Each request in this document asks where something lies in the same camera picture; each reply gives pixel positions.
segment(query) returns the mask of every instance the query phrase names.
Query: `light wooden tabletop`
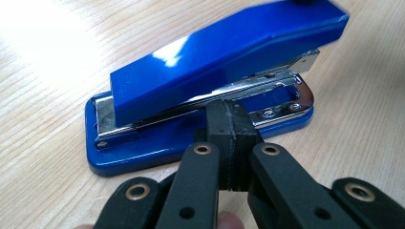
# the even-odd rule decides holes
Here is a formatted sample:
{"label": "light wooden tabletop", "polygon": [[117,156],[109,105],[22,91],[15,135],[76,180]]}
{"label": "light wooden tabletop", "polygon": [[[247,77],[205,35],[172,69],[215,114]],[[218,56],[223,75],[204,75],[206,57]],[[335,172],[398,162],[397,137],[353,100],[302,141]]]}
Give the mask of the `light wooden tabletop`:
{"label": "light wooden tabletop", "polygon": [[[118,177],[88,167],[84,105],[109,73],[261,0],[3,1],[0,3],[0,227],[94,223],[131,177],[162,180],[178,163]],[[405,205],[405,2],[335,1],[351,14],[342,38],[303,74],[315,114],[281,144],[321,184],[364,179]],[[255,228],[246,194],[220,210]]]}

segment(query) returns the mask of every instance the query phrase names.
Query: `wood grain surface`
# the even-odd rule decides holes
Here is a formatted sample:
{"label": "wood grain surface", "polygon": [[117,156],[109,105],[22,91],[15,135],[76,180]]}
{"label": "wood grain surface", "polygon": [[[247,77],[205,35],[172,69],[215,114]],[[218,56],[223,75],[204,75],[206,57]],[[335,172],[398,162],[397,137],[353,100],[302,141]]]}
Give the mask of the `wood grain surface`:
{"label": "wood grain surface", "polygon": [[[260,0],[0,2],[0,227],[94,223],[130,177],[162,180],[178,163],[118,177],[88,167],[84,105],[109,73]],[[287,148],[321,184],[358,177],[405,205],[405,2],[336,0],[351,14],[342,38],[303,74],[315,114],[267,141]],[[220,211],[256,228],[246,194]]]}

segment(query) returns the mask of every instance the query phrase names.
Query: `silver metal part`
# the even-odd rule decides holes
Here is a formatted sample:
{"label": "silver metal part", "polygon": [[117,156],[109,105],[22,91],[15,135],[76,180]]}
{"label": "silver metal part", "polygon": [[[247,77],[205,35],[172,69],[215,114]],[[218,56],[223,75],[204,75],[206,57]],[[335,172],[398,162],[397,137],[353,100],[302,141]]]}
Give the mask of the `silver metal part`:
{"label": "silver metal part", "polygon": [[247,76],[240,81],[227,84],[220,89],[213,91],[211,94],[195,96],[178,106],[121,128],[116,127],[113,97],[110,95],[95,99],[94,103],[96,108],[96,125],[98,132],[96,142],[108,142],[105,139],[106,137],[132,133],[136,129],[148,125],[153,125],[164,120],[196,112],[203,108],[208,102],[216,99],[239,99],[253,96],[255,94],[267,93],[277,87],[295,85],[299,92],[299,94],[297,94],[297,100],[250,113],[253,125],[256,128],[262,128],[271,125],[272,123],[285,120],[285,118],[294,118],[297,115],[303,115],[312,106],[311,101],[313,101],[313,97],[308,86],[305,85],[305,83],[302,83],[303,80],[298,73],[303,73],[309,70],[318,54],[319,51],[317,50],[307,52],[286,64],[270,70],[255,73],[252,76]]}

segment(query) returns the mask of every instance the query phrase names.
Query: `stapler top cover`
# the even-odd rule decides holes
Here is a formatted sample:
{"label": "stapler top cover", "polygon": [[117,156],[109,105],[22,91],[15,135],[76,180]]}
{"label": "stapler top cover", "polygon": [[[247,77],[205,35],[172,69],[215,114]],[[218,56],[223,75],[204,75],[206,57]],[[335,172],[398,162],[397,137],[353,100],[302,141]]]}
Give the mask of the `stapler top cover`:
{"label": "stapler top cover", "polygon": [[337,40],[349,16],[327,0],[241,10],[111,73],[116,125],[134,123]]}

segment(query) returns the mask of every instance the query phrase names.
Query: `blue stapler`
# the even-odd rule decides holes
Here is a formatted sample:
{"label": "blue stapler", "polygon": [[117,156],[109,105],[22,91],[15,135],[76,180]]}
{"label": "blue stapler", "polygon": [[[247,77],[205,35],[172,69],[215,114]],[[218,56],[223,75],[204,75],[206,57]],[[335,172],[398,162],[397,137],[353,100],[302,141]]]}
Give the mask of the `blue stapler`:
{"label": "blue stapler", "polygon": [[90,168],[110,177],[180,160],[216,99],[243,104],[263,138],[306,126],[313,96],[299,73],[348,20],[327,0],[263,4],[116,70],[86,104]]}

